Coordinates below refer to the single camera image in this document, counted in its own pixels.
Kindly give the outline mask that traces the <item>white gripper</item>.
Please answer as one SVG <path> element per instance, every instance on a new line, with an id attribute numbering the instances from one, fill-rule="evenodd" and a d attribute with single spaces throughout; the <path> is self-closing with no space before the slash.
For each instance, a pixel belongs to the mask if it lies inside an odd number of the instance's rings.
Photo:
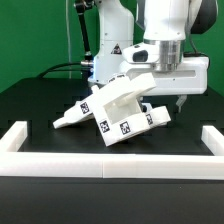
<path id="1" fill-rule="evenodd" d="M 145 96 L 169 96 L 176 95 L 177 112 L 187 100 L 186 95 L 203 94 L 207 89 L 207 69 L 209 59 L 207 57 L 186 57 L 171 72 L 154 71 L 149 64 L 129 64 L 123 61 L 119 67 L 121 73 L 125 73 L 131 79 L 142 73 L 151 72 L 156 87 L 145 93 Z"/>

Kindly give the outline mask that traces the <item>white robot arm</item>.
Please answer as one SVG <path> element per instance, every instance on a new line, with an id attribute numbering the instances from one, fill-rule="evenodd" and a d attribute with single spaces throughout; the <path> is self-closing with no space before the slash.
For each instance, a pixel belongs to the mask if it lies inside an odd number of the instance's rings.
<path id="1" fill-rule="evenodd" d="M 120 0 L 75 0 L 83 35 L 85 59 L 93 67 L 91 84 L 105 85 L 117 72 L 133 78 L 150 72 L 156 88 L 150 96 L 176 95 L 181 106 L 191 94 L 207 89 L 209 57 L 184 45 L 216 22 L 217 0 L 136 0 L 131 13 Z M 91 54 L 84 13 L 96 7 L 100 48 Z"/>

